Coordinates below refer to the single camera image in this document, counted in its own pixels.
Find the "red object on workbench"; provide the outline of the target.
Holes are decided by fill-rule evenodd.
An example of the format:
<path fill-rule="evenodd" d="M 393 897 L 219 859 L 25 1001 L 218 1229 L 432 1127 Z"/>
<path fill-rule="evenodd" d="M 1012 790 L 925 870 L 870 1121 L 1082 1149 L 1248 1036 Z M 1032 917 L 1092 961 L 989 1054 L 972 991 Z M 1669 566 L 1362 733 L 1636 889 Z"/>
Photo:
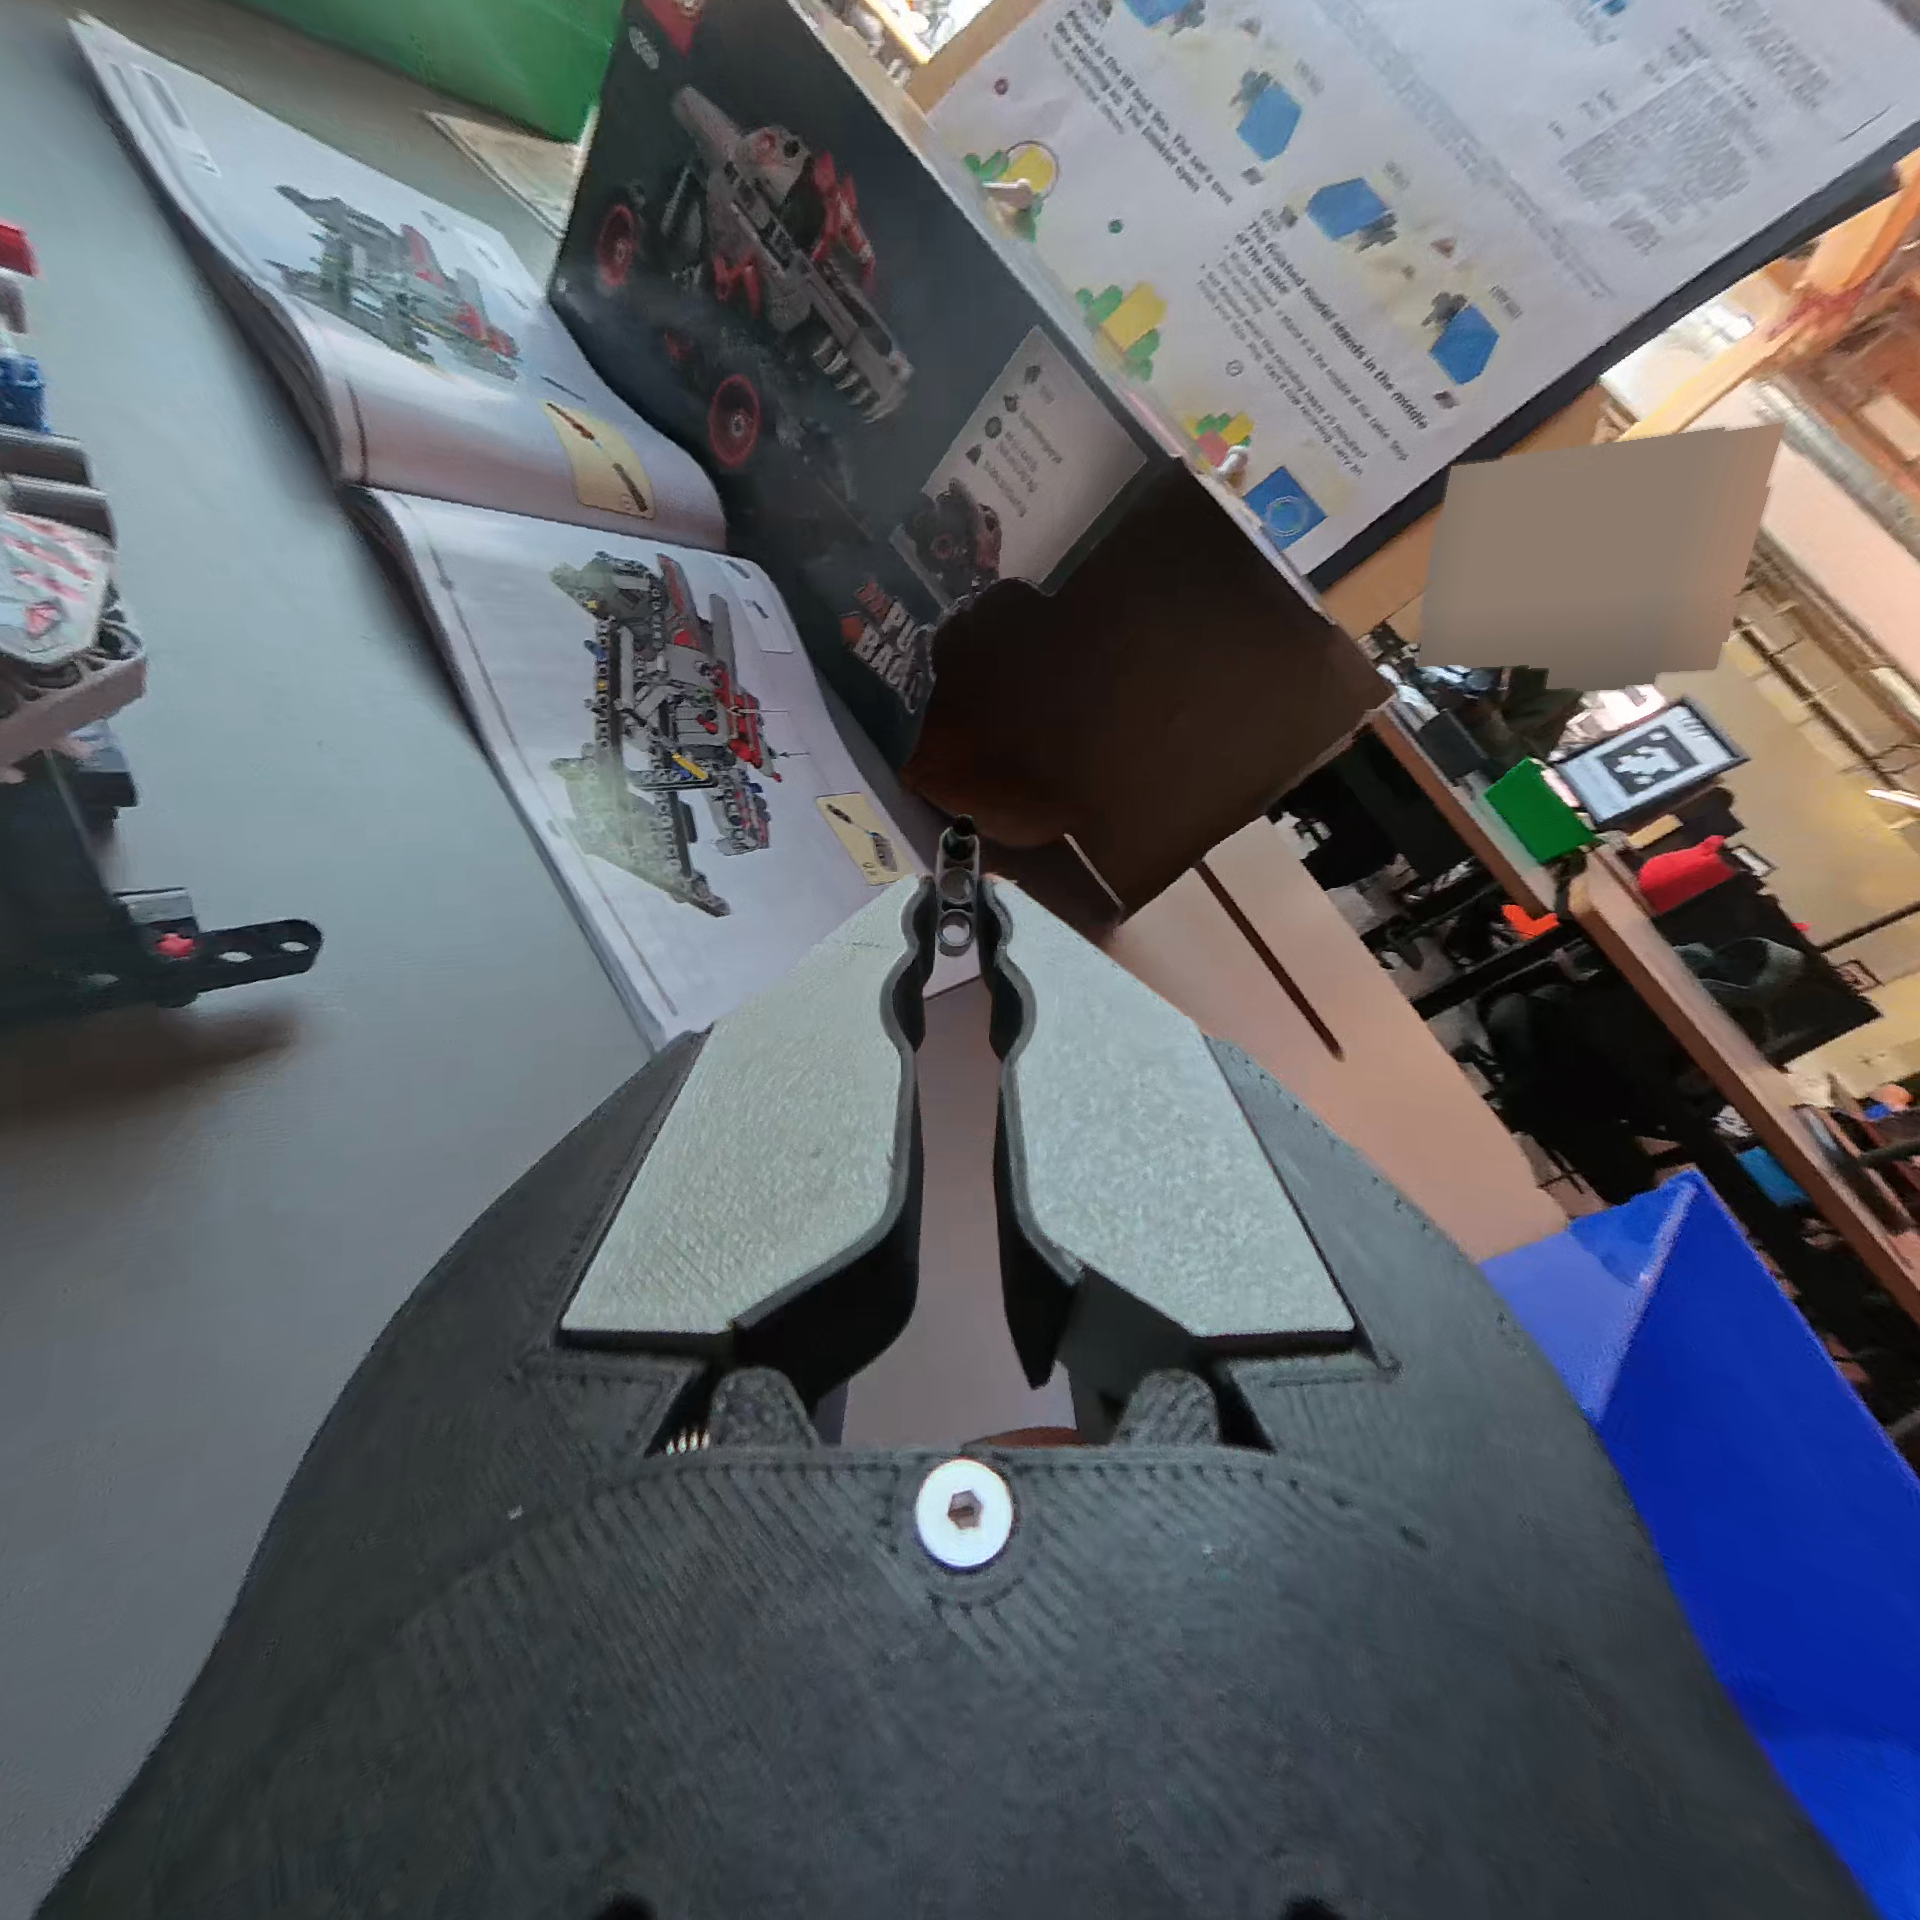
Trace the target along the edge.
<path fill-rule="evenodd" d="M 1646 859 L 1635 873 L 1635 887 L 1649 917 L 1666 917 L 1740 874 L 1740 863 L 1725 854 L 1725 837 L 1708 836 L 1690 847 Z"/>

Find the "small green box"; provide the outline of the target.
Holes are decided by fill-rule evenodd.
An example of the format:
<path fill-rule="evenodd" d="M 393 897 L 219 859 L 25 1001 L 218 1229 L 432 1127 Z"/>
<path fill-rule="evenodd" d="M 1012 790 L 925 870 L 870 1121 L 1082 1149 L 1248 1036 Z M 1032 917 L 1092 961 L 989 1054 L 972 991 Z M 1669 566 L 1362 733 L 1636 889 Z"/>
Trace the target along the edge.
<path fill-rule="evenodd" d="M 1516 761 L 1499 780 L 1490 780 L 1483 803 L 1532 863 L 1552 866 L 1596 843 L 1596 830 L 1558 793 L 1535 759 Z"/>

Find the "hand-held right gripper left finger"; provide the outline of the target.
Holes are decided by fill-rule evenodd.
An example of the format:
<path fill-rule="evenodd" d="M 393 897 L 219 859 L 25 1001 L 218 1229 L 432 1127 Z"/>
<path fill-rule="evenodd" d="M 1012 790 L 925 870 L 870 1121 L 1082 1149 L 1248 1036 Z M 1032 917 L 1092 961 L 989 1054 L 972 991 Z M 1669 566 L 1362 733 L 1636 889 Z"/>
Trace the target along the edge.
<path fill-rule="evenodd" d="M 813 1406 L 918 1306 L 930 881 L 703 1033 L 560 1316 L 590 1353 L 780 1373 Z"/>

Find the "black and red lego model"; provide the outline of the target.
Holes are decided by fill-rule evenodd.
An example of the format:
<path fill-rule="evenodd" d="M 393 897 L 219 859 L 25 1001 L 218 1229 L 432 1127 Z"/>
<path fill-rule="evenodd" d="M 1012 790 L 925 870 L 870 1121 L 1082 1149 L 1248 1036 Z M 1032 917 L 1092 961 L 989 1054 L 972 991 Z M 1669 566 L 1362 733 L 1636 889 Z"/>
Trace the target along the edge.
<path fill-rule="evenodd" d="M 310 973 L 302 921 L 202 926 L 178 887 L 120 891 L 103 840 L 136 786 L 112 724 L 149 689 L 118 529 L 82 443 L 50 429 L 25 291 L 38 256 L 2 224 L 2 1033 L 180 1013 Z"/>

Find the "white instruction poster board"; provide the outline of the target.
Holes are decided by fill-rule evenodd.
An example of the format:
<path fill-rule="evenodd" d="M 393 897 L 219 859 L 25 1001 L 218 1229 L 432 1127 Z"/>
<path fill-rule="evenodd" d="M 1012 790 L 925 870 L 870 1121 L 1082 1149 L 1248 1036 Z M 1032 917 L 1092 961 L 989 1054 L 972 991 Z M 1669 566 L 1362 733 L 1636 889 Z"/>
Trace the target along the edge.
<path fill-rule="evenodd" d="M 929 110 L 1328 590 L 1916 150 L 1913 4 L 1038 4 Z"/>

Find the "blue plastic bin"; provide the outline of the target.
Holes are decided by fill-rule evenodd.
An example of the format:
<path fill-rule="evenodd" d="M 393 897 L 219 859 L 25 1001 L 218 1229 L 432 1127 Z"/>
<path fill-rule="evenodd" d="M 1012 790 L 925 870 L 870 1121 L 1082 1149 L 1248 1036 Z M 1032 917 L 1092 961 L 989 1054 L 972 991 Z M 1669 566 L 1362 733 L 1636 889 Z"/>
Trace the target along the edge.
<path fill-rule="evenodd" d="M 1916 1914 L 1916 1479 L 1700 1176 L 1483 1263 L 1716 1680 L 1882 1917 Z"/>

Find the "black lego set box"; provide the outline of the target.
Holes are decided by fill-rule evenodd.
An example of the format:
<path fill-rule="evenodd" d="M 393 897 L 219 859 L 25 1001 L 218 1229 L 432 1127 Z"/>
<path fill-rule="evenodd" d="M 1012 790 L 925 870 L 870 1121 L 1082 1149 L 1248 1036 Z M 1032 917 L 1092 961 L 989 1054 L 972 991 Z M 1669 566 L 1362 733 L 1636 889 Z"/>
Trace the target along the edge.
<path fill-rule="evenodd" d="M 898 769 L 1116 917 L 1385 683 L 795 4 L 625 4 L 555 303 Z"/>

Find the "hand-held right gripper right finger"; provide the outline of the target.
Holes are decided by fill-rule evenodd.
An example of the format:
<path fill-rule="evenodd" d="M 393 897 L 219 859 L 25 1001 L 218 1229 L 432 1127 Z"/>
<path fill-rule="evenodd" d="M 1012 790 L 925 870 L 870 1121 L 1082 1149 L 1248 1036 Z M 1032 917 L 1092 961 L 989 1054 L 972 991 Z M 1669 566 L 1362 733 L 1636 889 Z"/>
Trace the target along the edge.
<path fill-rule="evenodd" d="M 978 901 L 1002 1311 L 1032 1384 L 1356 1350 L 1203 1030 L 1008 881 Z"/>

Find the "black and white marker tag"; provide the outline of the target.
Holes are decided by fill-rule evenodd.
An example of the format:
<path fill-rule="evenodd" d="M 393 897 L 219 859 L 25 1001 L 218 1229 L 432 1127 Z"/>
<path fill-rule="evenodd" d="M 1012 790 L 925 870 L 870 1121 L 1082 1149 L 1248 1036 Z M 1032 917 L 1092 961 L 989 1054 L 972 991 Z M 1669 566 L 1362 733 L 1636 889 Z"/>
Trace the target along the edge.
<path fill-rule="evenodd" d="M 1720 784 L 1748 754 L 1695 703 L 1669 707 L 1549 764 L 1572 806 L 1596 831 L 1672 811 Z"/>

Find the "open lego instruction booklet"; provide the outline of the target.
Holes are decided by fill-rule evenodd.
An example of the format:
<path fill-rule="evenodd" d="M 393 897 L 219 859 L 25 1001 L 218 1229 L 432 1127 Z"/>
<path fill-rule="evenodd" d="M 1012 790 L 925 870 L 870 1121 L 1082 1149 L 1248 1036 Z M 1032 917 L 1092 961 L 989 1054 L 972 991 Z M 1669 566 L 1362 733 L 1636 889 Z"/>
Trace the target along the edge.
<path fill-rule="evenodd" d="M 513 246 L 79 14 L 156 201 L 409 580 L 472 730 L 652 1043 L 925 873 L 690 454 Z"/>

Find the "wooden workbench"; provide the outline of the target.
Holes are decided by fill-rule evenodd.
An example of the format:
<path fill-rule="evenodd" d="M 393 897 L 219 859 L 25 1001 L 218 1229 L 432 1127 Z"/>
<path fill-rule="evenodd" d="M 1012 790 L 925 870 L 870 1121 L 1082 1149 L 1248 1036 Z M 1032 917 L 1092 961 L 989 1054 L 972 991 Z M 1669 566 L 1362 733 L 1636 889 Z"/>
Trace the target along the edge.
<path fill-rule="evenodd" d="M 1608 973 L 1796 1181 L 1849 1259 L 1913 1320 L 1916 1229 L 1888 1227 L 1868 1207 L 1866 1159 L 1795 1099 L 1789 1079 L 1772 1070 L 1760 1047 L 1715 1003 L 1706 984 L 1656 933 L 1616 854 L 1590 849 L 1558 866 L 1532 860 L 1476 790 L 1452 784 L 1430 764 L 1399 707 L 1378 709 L 1366 726 L 1496 881 L 1505 901 L 1555 916 L 1558 937 L 1580 937 L 1596 950 Z"/>

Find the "green plastic bin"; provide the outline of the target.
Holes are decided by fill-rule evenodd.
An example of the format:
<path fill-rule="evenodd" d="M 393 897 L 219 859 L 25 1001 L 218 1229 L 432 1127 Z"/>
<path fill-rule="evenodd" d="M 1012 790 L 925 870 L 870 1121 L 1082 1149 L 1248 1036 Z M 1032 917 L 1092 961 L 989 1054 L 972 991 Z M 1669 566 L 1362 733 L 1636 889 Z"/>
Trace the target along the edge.
<path fill-rule="evenodd" d="M 620 4 L 249 4 L 299 36 L 409 74 L 543 137 L 595 119 Z"/>

